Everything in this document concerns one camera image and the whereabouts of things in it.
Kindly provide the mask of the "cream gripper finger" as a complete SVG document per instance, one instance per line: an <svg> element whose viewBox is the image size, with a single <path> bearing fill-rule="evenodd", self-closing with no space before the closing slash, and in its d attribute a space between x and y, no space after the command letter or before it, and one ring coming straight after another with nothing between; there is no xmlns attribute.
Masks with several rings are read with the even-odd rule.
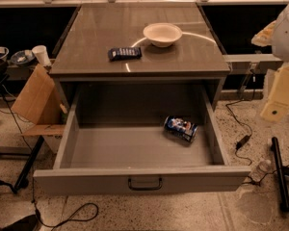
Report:
<svg viewBox="0 0 289 231"><path fill-rule="evenodd" d="M260 116L269 122L279 122L289 113L289 63L266 75L268 95Z"/></svg>

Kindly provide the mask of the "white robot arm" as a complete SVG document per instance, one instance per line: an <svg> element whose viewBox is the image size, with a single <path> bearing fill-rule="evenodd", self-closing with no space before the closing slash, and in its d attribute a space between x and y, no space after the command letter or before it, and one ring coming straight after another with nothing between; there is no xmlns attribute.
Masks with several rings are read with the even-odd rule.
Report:
<svg viewBox="0 0 289 231"><path fill-rule="evenodd" d="M274 80L260 116L270 122L279 122L289 112L289 4L277 19L256 34L251 43L272 46L273 55L283 61L274 73Z"/></svg>

